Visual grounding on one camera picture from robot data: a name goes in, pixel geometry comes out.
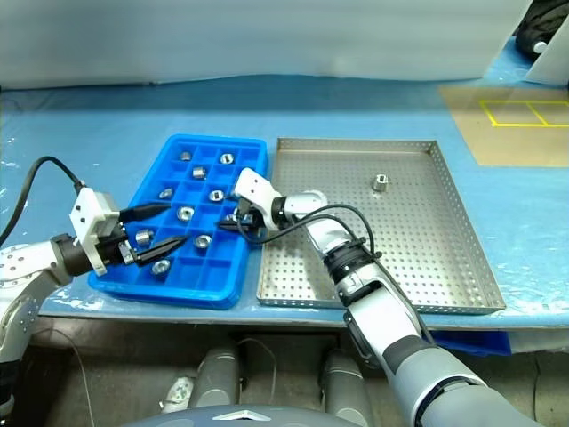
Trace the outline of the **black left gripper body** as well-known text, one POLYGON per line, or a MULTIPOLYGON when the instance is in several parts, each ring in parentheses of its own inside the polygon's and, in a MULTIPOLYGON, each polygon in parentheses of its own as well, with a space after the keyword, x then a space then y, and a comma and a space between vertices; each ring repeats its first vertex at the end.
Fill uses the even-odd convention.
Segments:
POLYGON ((117 223, 108 236, 99 238, 96 249, 105 266, 134 263, 134 251, 122 222, 117 223))

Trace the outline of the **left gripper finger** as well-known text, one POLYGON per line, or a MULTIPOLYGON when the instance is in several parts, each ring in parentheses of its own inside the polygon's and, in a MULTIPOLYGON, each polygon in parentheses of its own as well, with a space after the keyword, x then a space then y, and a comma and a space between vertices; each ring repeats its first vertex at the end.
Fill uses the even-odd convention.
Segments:
POLYGON ((138 266, 148 265, 149 263, 160 261, 186 243, 185 236, 172 236, 157 242, 149 249, 137 252, 134 255, 134 262, 138 266))
POLYGON ((169 203, 148 203, 127 207, 119 212, 121 222, 141 222, 153 218, 171 208, 169 203))

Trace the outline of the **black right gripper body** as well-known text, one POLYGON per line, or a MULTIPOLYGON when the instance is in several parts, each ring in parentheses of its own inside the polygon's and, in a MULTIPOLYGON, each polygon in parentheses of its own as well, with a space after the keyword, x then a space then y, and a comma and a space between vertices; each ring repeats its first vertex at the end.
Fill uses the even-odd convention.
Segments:
POLYGON ((244 218, 239 218, 244 225, 244 231, 257 232, 265 227, 263 215, 252 203, 249 202, 249 213, 244 218))

